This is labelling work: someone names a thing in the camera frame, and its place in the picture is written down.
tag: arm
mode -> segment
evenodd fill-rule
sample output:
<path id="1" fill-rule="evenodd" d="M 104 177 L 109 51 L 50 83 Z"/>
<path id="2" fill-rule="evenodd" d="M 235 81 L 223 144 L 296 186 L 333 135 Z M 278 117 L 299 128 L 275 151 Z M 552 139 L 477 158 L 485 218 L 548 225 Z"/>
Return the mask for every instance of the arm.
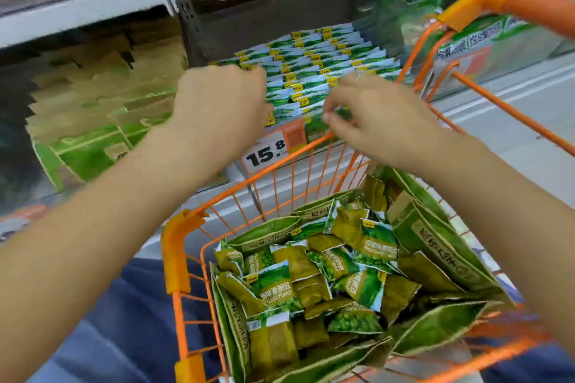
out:
<path id="1" fill-rule="evenodd" d="M 188 70 L 166 124 L 12 236 L 0 251 L 0 381 L 32 375 L 162 222 L 253 145 L 271 112 L 265 94 L 263 69 Z"/>
<path id="2" fill-rule="evenodd" d="M 339 104 L 349 106 L 357 127 L 333 113 Z M 575 356 L 575 212 L 569 206 L 480 141 L 442 128 L 410 89 L 396 83 L 351 74 L 332 89 L 324 119 L 369 158 L 432 185 Z"/>

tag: orange shopping cart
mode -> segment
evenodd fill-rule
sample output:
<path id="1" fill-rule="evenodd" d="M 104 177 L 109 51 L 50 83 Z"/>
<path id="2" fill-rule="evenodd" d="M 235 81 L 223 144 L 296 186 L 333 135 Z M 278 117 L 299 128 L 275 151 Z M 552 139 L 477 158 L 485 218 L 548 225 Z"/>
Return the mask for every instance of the orange shopping cart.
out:
<path id="1" fill-rule="evenodd" d="M 446 9 L 438 17 L 438 21 L 431 24 L 423 33 L 397 81 L 401 82 L 404 79 L 429 36 L 434 31 L 444 28 L 446 33 L 427 55 L 421 71 L 413 83 L 413 89 L 416 92 L 421 90 L 424 79 L 434 66 L 434 56 L 440 46 L 446 44 L 456 31 L 461 31 L 486 12 L 512 14 L 575 39 L 575 2 L 570 0 L 459 0 Z M 426 97 L 428 102 L 433 98 L 441 83 L 447 77 L 453 77 L 501 108 L 509 116 L 524 123 L 570 155 L 575 156 L 574 146 L 492 95 L 469 77 L 458 72 L 457 66 L 458 63 L 453 62 L 442 71 L 435 86 Z M 429 105 L 429 109 L 445 125 L 463 133 L 462 129 L 431 105 Z M 328 143 L 327 148 L 320 148 L 326 143 Z M 345 143 L 336 143 L 334 134 L 330 133 L 297 151 L 290 152 L 287 157 L 278 160 L 267 168 L 255 171 L 248 179 L 224 191 L 194 211 L 181 212 L 166 224 L 162 234 L 162 252 L 167 292 L 172 295 L 174 304 L 180 355 L 180 361 L 176 364 L 175 371 L 179 383 L 192 381 L 209 383 L 219 378 L 224 378 L 227 381 L 229 376 L 226 366 L 225 345 L 217 321 L 207 265 L 217 243 L 228 236 L 241 234 L 262 221 L 286 215 L 304 203 L 359 186 L 369 162 L 368 158 L 353 151 Z M 224 211 L 233 211 L 236 215 L 227 216 Z M 452 220 L 456 221 L 456 218 L 457 215 L 453 215 Z M 221 231 L 222 229 L 224 229 L 224 233 L 214 233 L 214 230 Z M 471 233 L 469 230 L 461 231 L 462 235 L 469 233 Z M 195 244 L 199 258 L 186 255 L 184 240 L 200 243 Z M 202 275 L 188 272 L 188 260 L 200 265 Z M 190 295 L 190 282 L 203 282 L 206 289 L 205 297 Z M 185 321 L 182 300 L 207 302 L 211 311 L 211 319 Z M 520 306 L 508 314 L 495 312 L 482 317 L 465 335 L 468 342 L 466 345 L 462 345 L 465 349 L 476 350 L 477 354 L 474 354 L 472 358 L 466 356 L 465 360 L 458 362 L 428 356 L 400 357 L 392 353 L 385 369 L 413 381 L 426 383 L 455 381 L 552 339 L 537 319 L 524 317 L 525 315 L 528 315 L 528 310 Z M 213 327 L 215 345 L 201 350 L 189 350 L 186 327 L 195 324 L 208 324 Z M 486 347 L 474 344 L 473 338 L 479 336 L 502 340 L 501 346 Z M 219 354 L 222 371 L 215 376 L 206 376 L 202 354 L 213 350 L 217 350 Z M 394 369 L 393 364 L 397 361 L 429 362 L 430 366 L 423 367 L 423 369 L 427 369 L 427 372 L 424 372 L 425 375 L 412 375 Z M 349 379 L 364 380 L 366 375 L 373 372 L 375 372 L 373 369 L 363 369 Z"/>

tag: yellow label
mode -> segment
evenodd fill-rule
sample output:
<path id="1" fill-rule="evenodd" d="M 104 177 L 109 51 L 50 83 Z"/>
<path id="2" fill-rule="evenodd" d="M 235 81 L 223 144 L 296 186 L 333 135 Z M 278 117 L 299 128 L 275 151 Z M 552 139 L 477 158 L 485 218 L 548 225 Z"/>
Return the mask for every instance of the yellow label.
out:
<path id="1" fill-rule="evenodd" d="M 254 283 L 257 279 L 258 279 L 258 274 L 254 273 L 254 274 L 250 274 L 249 276 L 246 276 L 246 283 L 248 283 L 248 285 Z"/>
<path id="2" fill-rule="evenodd" d="M 299 102 L 300 108 L 303 108 L 304 106 L 309 105 L 309 99 L 307 97 L 300 97 L 297 99 L 297 101 Z"/>

